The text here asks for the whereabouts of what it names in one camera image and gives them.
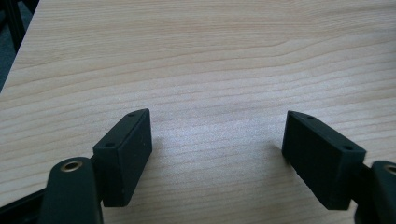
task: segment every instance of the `table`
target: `table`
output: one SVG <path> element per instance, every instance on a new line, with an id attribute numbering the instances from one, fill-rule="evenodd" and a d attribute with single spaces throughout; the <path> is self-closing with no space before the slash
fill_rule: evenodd
<path id="1" fill-rule="evenodd" d="M 149 108 L 153 153 L 106 223 L 353 223 L 280 148 L 288 110 L 396 162 L 394 1 L 41 0 L 0 94 L 0 205 Z"/>

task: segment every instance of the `gray carpet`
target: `gray carpet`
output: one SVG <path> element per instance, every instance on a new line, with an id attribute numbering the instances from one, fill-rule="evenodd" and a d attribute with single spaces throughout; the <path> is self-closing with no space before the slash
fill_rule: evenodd
<path id="1" fill-rule="evenodd" d="M 27 9 L 23 2 L 19 2 L 19 6 L 23 25 L 26 29 L 32 19 L 32 13 L 30 13 L 29 9 Z M 0 11 L 0 21 L 2 21 L 4 17 L 4 11 Z M 6 82 L 9 69 L 11 69 L 11 65 L 14 62 L 15 55 L 11 33 L 6 25 L 0 31 L 0 91 L 3 89 L 4 83 Z"/>

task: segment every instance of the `light wood surface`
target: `light wood surface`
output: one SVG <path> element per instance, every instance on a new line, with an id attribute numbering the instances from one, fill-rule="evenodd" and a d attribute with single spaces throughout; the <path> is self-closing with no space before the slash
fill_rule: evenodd
<path id="1" fill-rule="evenodd" d="M 0 94 L 0 205 L 149 108 L 153 153 L 106 223 L 353 223 L 280 148 L 286 113 L 396 162 L 396 2 L 41 0 Z"/>

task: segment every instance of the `screw hole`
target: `screw hole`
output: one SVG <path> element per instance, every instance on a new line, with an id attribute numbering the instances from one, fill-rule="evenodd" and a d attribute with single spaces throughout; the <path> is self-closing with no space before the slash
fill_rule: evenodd
<path id="1" fill-rule="evenodd" d="M 116 144 L 114 144 L 114 143 L 106 143 L 105 144 L 105 147 L 114 147 Z"/>
<path id="2" fill-rule="evenodd" d="M 63 172 L 72 172 L 82 166 L 82 161 L 70 161 L 61 167 Z"/>
<path id="3" fill-rule="evenodd" d="M 350 146 L 343 146 L 343 148 L 346 149 L 346 150 L 352 150 L 353 149 L 353 147 L 350 147 Z"/>
<path id="4" fill-rule="evenodd" d="M 393 175 L 396 175 L 396 166 L 386 165 L 385 169 Z"/>

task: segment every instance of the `wooden table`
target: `wooden table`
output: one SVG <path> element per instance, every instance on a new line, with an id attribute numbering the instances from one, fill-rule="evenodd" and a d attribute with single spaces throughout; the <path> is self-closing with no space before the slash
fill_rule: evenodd
<path id="1" fill-rule="evenodd" d="M 0 95 L 0 205 L 149 108 L 153 153 L 106 223 L 353 223 L 280 148 L 288 110 L 396 162 L 396 3 L 41 0 Z"/>

